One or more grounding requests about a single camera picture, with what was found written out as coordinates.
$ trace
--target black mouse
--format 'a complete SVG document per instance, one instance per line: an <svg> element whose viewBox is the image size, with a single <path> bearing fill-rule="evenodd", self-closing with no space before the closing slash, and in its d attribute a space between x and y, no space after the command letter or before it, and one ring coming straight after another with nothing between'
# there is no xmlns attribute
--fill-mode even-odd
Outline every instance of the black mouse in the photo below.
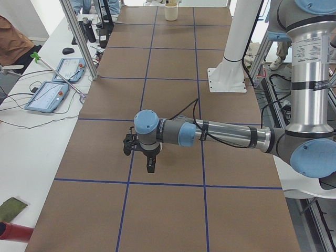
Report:
<svg viewBox="0 0 336 252"><path fill-rule="evenodd" d="M74 51L75 51L75 50L74 50L73 48L71 48L71 47L66 47L66 48L63 49L62 53L63 53L64 55L66 55L66 54L72 54Z"/></svg>

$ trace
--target brown jacket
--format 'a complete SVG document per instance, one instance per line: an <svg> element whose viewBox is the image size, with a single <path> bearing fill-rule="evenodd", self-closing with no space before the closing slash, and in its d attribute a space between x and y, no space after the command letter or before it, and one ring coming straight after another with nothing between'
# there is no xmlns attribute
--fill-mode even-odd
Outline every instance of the brown jacket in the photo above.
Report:
<svg viewBox="0 0 336 252"><path fill-rule="evenodd" d="M8 66L32 49L34 43L0 16L0 65Z"/></svg>

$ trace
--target green tip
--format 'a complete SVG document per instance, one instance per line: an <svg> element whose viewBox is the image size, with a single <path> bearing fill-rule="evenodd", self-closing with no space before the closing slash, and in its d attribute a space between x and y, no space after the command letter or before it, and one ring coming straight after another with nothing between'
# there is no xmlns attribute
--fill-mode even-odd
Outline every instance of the green tip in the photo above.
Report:
<svg viewBox="0 0 336 252"><path fill-rule="evenodd" d="M38 60L40 60L40 56L37 54L37 52L34 52L30 55L33 59L35 59L35 63L37 63Z"/></svg>

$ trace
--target black bottle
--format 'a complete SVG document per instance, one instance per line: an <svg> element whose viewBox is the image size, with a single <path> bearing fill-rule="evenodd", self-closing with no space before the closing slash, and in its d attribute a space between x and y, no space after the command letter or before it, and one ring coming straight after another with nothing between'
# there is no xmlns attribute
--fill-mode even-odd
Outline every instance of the black bottle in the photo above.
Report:
<svg viewBox="0 0 336 252"><path fill-rule="evenodd" d="M83 18L83 24L85 27L86 34L88 36L88 39L91 43L96 42L95 34L93 33L91 22L87 17Z"/></svg>

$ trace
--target beige container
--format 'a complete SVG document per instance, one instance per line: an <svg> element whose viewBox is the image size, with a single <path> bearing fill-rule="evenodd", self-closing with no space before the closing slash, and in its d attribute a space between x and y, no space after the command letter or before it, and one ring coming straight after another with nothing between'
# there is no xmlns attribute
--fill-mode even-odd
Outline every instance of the beige container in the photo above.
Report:
<svg viewBox="0 0 336 252"><path fill-rule="evenodd" d="M178 5L177 2L170 2L164 6L164 17L167 21L177 20L178 15Z"/></svg>

